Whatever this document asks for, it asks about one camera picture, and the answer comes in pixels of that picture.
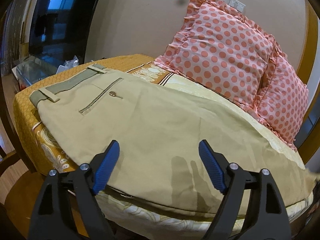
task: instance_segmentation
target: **plastic bag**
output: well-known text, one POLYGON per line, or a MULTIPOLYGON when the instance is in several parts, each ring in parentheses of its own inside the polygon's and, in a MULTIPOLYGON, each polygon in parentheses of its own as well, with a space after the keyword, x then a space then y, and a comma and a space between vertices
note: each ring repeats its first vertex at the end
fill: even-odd
POLYGON ((74 56, 72 60, 66 60, 63 65, 66 67, 66 69, 73 68, 79 65, 79 59, 77 56, 74 56))

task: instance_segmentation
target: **metal screw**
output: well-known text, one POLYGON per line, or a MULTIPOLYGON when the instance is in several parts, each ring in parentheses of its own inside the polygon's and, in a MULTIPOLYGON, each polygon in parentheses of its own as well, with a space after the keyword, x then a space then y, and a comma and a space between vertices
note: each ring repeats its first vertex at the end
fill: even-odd
POLYGON ((51 170, 49 171, 49 176, 54 176, 57 174, 57 170, 51 170))
POLYGON ((87 169, 89 169, 89 164, 88 163, 81 164, 80 169, 81 171, 86 171, 87 169))
POLYGON ((237 170, 239 168, 239 166, 238 166, 238 164, 236 164, 236 163, 230 163, 230 169, 232 169, 232 170, 237 170))
POLYGON ((262 174, 267 176, 270 174, 270 171, 268 169, 262 169, 262 174))

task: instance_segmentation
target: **blue gripper pad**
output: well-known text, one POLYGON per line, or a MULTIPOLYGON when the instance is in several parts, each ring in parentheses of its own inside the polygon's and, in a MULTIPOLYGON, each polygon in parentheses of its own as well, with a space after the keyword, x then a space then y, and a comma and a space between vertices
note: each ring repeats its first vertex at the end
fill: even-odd
POLYGON ((199 143, 199 155, 214 188, 223 193, 227 189, 224 182, 224 172, 203 140, 199 143))
POLYGON ((103 159, 100 167, 97 169, 94 175, 94 185, 92 187, 92 191, 95 195, 97 195, 100 190, 105 189, 110 179, 111 173, 119 159, 119 155, 120 155, 119 143, 117 141, 114 141, 111 147, 108 147, 108 148, 109 149, 107 149, 108 153, 106 157, 103 159))

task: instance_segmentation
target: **pocket button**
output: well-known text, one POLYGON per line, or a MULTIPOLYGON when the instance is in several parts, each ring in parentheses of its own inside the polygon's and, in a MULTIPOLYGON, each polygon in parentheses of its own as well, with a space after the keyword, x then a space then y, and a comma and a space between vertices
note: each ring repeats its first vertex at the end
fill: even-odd
POLYGON ((117 97, 117 98, 121 98, 122 99, 122 97, 117 96, 116 92, 114 92, 114 91, 110 91, 109 95, 112 96, 112 97, 117 97))
POLYGON ((112 97, 116 97, 117 96, 116 92, 114 92, 114 91, 110 91, 109 95, 111 95, 112 97))

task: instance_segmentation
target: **pink polka dot pillow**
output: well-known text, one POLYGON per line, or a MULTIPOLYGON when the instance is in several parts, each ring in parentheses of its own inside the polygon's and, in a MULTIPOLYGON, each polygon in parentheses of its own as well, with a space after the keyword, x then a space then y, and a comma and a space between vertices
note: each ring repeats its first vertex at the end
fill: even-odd
POLYGON ((256 106, 260 121, 296 150, 293 141, 307 111, 308 89, 288 63, 281 48, 277 47, 276 64, 268 65, 256 106))
POLYGON ((253 110, 274 37, 220 0, 190 0, 182 29, 155 65, 253 110))

